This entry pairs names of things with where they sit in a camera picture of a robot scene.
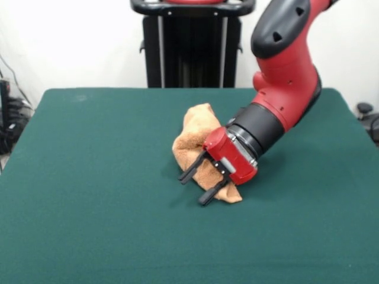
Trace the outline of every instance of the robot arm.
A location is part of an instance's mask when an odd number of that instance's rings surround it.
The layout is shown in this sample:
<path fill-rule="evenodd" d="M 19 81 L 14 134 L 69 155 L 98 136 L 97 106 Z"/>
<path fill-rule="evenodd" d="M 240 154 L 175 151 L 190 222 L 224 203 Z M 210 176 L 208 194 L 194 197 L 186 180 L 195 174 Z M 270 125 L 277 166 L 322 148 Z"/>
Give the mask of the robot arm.
<path fill-rule="evenodd" d="M 293 128 L 321 93 L 321 80 L 313 66 L 307 35 L 316 17 L 338 0 L 272 0 L 259 19 L 251 49 L 261 71 L 253 77 L 253 101 L 205 140 L 198 160 L 179 179 L 183 184 L 209 159 L 224 179 L 205 192 L 207 205 L 228 182 L 251 180 L 258 160 Z"/>

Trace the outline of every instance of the table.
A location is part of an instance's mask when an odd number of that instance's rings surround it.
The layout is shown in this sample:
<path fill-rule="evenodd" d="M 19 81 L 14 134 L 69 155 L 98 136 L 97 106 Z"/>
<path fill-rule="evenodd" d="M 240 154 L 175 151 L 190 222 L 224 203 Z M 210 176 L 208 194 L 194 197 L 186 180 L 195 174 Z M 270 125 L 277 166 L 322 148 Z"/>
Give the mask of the table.
<path fill-rule="evenodd" d="M 185 111 L 251 89 L 47 91 L 0 177 L 1 284 L 379 283 L 379 152 L 341 95 L 198 206 L 171 152 Z"/>

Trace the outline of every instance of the white wall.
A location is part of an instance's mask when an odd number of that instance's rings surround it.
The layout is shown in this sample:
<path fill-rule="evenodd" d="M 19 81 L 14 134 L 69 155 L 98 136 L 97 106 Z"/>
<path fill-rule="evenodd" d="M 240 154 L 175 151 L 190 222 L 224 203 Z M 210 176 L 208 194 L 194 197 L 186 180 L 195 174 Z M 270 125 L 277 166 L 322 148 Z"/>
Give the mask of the white wall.
<path fill-rule="evenodd" d="M 258 67 L 249 41 L 268 2 L 257 0 L 242 18 L 237 87 L 252 87 Z M 324 86 L 340 90 L 351 108 L 359 101 L 379 108 L 378 13 L 377 0 L 341 0 L 310 31 Z M 0 53 L 34 105 L 48 88 L 146 87 L 142 17 L 129 0 L 0 0 Z"/>

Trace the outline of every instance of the orange towel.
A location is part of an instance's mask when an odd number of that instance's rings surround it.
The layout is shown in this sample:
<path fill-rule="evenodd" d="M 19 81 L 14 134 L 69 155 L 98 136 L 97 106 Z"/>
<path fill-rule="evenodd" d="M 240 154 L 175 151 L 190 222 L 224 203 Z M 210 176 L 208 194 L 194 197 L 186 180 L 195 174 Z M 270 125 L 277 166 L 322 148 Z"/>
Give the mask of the orange towel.
<path fill-rule="evenodd" d="M 187 170 L 196 160 L 205 138 L 219 126 L 220 122 L 210 104 L 196 105 L 187 111 L 183 130 L 172 145 L 175 159 L 182 170 Z M 222 174 L 208 160 L 203 161 L 193 178 L 205 191 L 223 179 Z M 228 203 L 242 201 L 240 193 L 232 183 L 221 189 L 215 198 Z"/>

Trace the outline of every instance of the electrical wire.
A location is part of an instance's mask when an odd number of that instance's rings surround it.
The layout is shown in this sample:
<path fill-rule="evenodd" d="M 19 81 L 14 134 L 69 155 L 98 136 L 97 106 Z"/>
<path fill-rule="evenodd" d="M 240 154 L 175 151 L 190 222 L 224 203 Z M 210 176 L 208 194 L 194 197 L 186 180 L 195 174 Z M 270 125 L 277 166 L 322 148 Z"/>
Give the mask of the electrical wire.
<path fill-rule="evenodd" d="M 9 66 L 9 64 L 7 63 L 7 61 L 5 61 L 5 59 L 2 57 L 1 54 L 0 54 L 0 59 L 1 59 L 1 61 L 4 63 L 4 65 L 9 69 L 9 71 L 12 72 L 12 74 L 13 74 L 13 78 L 14 78 L 14 83 L 15 83 L 17 89 L 20 91 L 20 93 L 22 94 L 22 96 L 24 97 L 24 99 L 28 102 L 28 104 L 29 104 L 29 105 L 32 105 L 31 102 L 29 101 L 28 97 L 26 96 L 26 94 L 25 94 L 25 93 L 23 92 L 23 90 L 20 88 L 14 70 Z"/>

